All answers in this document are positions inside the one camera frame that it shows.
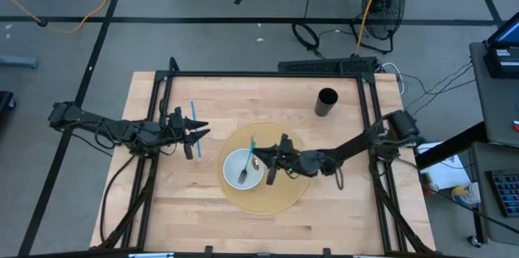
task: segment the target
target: black metal frame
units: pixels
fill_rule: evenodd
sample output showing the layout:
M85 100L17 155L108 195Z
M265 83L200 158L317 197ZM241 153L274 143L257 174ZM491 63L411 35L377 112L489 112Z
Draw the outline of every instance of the black metal frame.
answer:
M345 79L356 79L358 83L358 96L360 99L360 106L362 111L362 119L363 119L363 125L365 128L368 128L371 125L370 117L369 117L369 111L367 108L367 99L366 99L366 93L364 90L364 84L363 81L365 80L370 87L370 94L371 94L371 101L373 103L373 109L375 111L375 119L378 120L382 117L382 114L380 112L380 104L379 104L379 98L378 93L376 90L376 84L375 84L375 77L371 73L362 73L362 74L346 74L346 75L334 75L330 73L293 73L293 72L234 72L234 71L175 71L172 75L168 71L156 71L154 82L153 82L153 88L152 88L152 95L150 98L150 104L148 107L148 116L147 119L153 118L153 111L156 108L157 105L157 98L158 98L158 92L159 87L164 78L167 78L166 80L166 87L164 91L164 98L163 98L163 105L167 106L169 102L169 95L172 88L172 82L173 78L176 76L200 76L200 77L281 77L281 78L294 78L294 77L303 77L303 78L345 78ZM373 150L369 151L369 158L370 161L376 161L376 155ZM144 159L139 159L139 163L137 165L137 170L135 171L135 179L133 183L133 188L131 191L131 197L130 197L130 204L133 204L139 195L139 188L140 183L143 176L143 170L144 170L144 163L146 161ZM152 159L152 164L150 167L150 172L153 172L154 174L157 172L158 167L158 157ZM385 174L386 180L387 180L387 186L388 186L388 192L389 196L392 200L392 202L397 206L398 209L398 198L397 198L397 190L395 188L394 178L392 175L391 167L389 166L387 168L388 172ZM152 181L155 182L155 175L151 176ZM389 231L388 231L388 224L387 224L387 218L386 218L386 211L383 203L381 202L380 198L375 194L375 200L376 200L376 206L377 206L377 213L378 213L378 219L380 224L380 234L382 236L382 244L384 249L384 254L388 255L392 252L391 248L391 240L389 238ZM146 239L146 233L148 229L148 219L149 219L149 213L151 211L151 205L152 205L152 194L147 198L143 205L143 212L142 212L142 222L140 223L140 228L138 232L138 242L137 242L137 249L144 249L144 241ZM405 241L405 236L403 235L403 232L401 231L400 226L395 221L395 230L397 233L397 242L398 242L398 248L399 252L406 252L407 246ZM128 247L129 241L132 234L132 228L129 227L125 234L122 237L122 247ZM178 256L179 254L185 254L189 256L202 256L204 253L177 253L175 252L175 255Z
M378 93L376 90L376 82L375 82L375 76L373 73L350 73L350 74L331 74L331 73L293 73L293 72L233 72L233 71L178 71L178 69L175 72L171 71L156 71L154 82L153 82L153 88L152 88L152 94L150 97L150 105L148 107L148 116L147 118L153 117L153 111L156 108L157 105L157 99L158 99L158 93L159 93L159 87L161 85L161 82L166 79L165 83L165 91L164 91L164 98L162 99L162 105L167 106L169 103L169 98L171 94L171 88L173 83L173 78L175 76L197 76L197 77L279 77L279 78L343 78L343 79L356 79L357 85L358 85L358 96L360 100L360 109L362 112L362 121L365 128L368 128L371 125L370 116L369 116L369 109L367 107L367 99L366 99L366 92L364 88L364 84L367 83L370 89L371 94L371 100L373 104L373 110L375 112L375 119L380 119L381 112L380 112L380 104L379 104L379 98ZM384 249L384 256L388 257L436 257L435 253L431 252L407 252L406 249L406 239L403 233L406 231L407 237L410 237L410 239L413 239L416 242L416 236L415 235L409 235L409 232L412 232L409 225L406 223L405 219L400 215L400 210L398 208L398 200L397 200L397 192L395 188L394 179L392 176L391 167L387 167L387 173L385 174L387 187L388 187L388 194L384 193L383 195L380 194L379 191L377 191L377 187L382 187L382 182L380 180L378 169L376 167L376 161L377 157L375 155L375 151L373 149L368 150L368 155L370 159L370 165L374 165L375 174L371 174L372 181L374 183L374 191L375 191L375 202L377 207L377 213L378 213L378 219L380 224L380 234L382 238L382 245ZM134 187L132 188L132 194L131 194L131 200L134 202L137 199L141 199L142 196L139 195L139 185L140 181L142 179L142 171L144 170L144 162L145 160L141 161L143 163L142 168L137 168L135 172L135 180L134 180ZM148 183L151 183L151 192L153 190L153 184L155 183L155 178L157 174L157 167L158 167L158 157L153 158L151 160L151 166L150 166L150 173L148 175L147 185ZM384 207L383 199L386 199L386 202L388 202L388 199L390 203L393 205L390 207ZM147 199L145 200L143 204L143 216L142 216L142 222L140 224L139 233L138 233L138 242L136 247L128 247L128 243L131 237L131 228L127 228L126 232L124 233L124 237L122 239L122 247L119 249L113 249L115 246L115 243L104 243L101 244L101 248L94 247L91 250L84 251L84 252L68 252L68 253L59 253L59 254L51 254L51 256L60 256L62 258L65 257L86 257L86 256L99 256L99 257L123 257L127 256L128 252L132 253L138 253L143 252L144 250L144 241L146 239L146 233L148 229L148 219L149 219L149 213L151 211L151 205L152 205L152 194L149 194L147 196ZM394 220L395 220L395 231L397 234L397 242L398 242L398 251L394 251L391 247L391 239L389 237L389 230L388 230L388 224L387 224L387 218L386 218L386 209L392 214ZM131 224L131 221L128 222L128 214L125 215L125 218L123 218L121 224ZM207 246L205 252L175 252L174 255L176 257L204 257L204 258L211 258L211 257L259 257L259 256L265 256L265 257L280 257L280 258L292 258L292 257L315 257L315 255L298 255L298 254L290 254L290 255L278 255L278 254L260 254L260 253L212 253L212 246ZM42 258L46 258L49 255L43 255L40 256ZM331 250L329 248L323 249L323 258L332 258L332 257L354 257L352 255L332 255Z
M419 170L423 170L469 148L470 145L476 141L488 142L487 129L485 128L485 122L483 121L451 137L450 139L445 140L434 148L428 149L426 152L417 155L415 158L416 166Z

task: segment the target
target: black cylinder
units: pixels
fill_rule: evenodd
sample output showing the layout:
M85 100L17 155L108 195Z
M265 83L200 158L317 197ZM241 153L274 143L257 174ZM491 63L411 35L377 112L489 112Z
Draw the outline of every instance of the black cylinder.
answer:
M328 112L337 103L339 95L333 88L323 88L317 96L317 102L315 103L314 111L317 116L324 117L328 115Z

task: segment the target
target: computer screen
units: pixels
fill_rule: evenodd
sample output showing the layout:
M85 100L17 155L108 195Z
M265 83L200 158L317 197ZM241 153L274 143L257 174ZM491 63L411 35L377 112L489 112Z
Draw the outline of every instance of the computer screen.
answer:
M494 48L519 47L519 12L504 22L487 42Z
M497 37L497 41L502 43L519 43L519 22L510 26L501 36Z

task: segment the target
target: wooden table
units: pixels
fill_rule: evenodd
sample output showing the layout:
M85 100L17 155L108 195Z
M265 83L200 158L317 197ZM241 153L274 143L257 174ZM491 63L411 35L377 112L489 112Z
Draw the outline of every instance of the wooden table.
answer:
M146 117L153 77L153 72L134 74L124 119ZM376 83L382 114L401 109L395 76L376 75ZM318 91L325 87L334 88L339 101L327 117L320 118L313 108ZM366 93L373 121L367 85ZM334 177L320 175L311 180L294 206L273 216L260 217L236 209L221 192L217 177L217 158L225 139L248 123L281 123L302 138L306 149L336 147L359 134L363 125L356 80L174 77L168 111L181 106L183 113L191 116L190 100L195 103L197 119L208 121L211 132L201 140L200 159L194 153L194 160L186 160L182 148L171 157L161 156L146 251L203 252L205 246L212 245L214 252L320 254L324 247L330 247L332 254L384 254L366 152L342 166L343 191L337 189ZM126 148L116 148L107 180L129 157ZM414 162L409 149L402 150L401 158ZM118 176L110 190L105 234L127 210L135 166L136 161ZM402 215L434 249L416 170L396 161L392 167ZM396 250L393 221L389 213L387 216L392 248ZM137 214L131 244L136 242L139 222ZM99 218L92 245L100 243L98 228Z

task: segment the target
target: table leg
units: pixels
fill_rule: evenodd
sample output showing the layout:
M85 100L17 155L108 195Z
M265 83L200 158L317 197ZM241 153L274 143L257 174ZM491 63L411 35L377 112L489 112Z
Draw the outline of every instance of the table leg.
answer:
M417 155L415 158L416 166L420 170L425 169L468 148L475 141L487 142L487 130L483 121L444 141L442 144Z
M480 212L479 205L476 206L476 210ZM474 227L476 228L476 238L478 239L478 242L480 243L488 243L487 236L485 235L485 232L483 231L483 223L481 221L481 217L477 215L476 213L473 213L474 215Z

